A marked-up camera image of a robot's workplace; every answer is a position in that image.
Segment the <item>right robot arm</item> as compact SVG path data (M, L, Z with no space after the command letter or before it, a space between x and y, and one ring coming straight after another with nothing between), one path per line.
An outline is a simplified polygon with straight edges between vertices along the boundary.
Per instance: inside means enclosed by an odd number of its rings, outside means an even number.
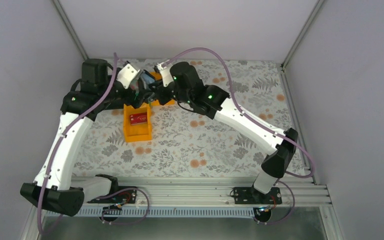
M162 62L154 67L161 82L151 89L161 105L174 100L187 104L192 112L219 121L240 132L265 151L266 157L252 187L268 194L277 180L284 177L296 152L298 132L273 126L242 108L227 91L204 84L194 66L186 61Z

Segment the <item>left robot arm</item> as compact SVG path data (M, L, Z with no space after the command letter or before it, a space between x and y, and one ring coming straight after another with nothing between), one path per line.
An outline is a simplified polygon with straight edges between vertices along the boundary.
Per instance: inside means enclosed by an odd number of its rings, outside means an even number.
M72 217L84 203L114 192L118 180L106 174L73 185L75 160L97 115L124 106L138 108L149 97L148 85L154 81L148 71L130 62L116 66L104 59L85 60L80 79L63 98L58 130L45 163L32 182L21 186L20 195L38 210Z

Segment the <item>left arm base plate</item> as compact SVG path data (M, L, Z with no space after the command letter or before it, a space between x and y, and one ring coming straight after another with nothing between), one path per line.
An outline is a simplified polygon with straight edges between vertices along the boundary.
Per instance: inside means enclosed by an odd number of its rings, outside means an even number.
M116 191L117 194L103 199L92 199L88 201L89 204L134 204L136 202L137 190L133 189L135 186L119 186Z

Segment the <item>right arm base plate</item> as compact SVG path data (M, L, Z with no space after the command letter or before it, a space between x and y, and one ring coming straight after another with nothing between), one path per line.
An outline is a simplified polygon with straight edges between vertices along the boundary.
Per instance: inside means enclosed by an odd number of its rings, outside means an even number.
M272 187L268 193L261 193L253 187L234 187L229 196L236 205L278 205L283 202L278 187Z

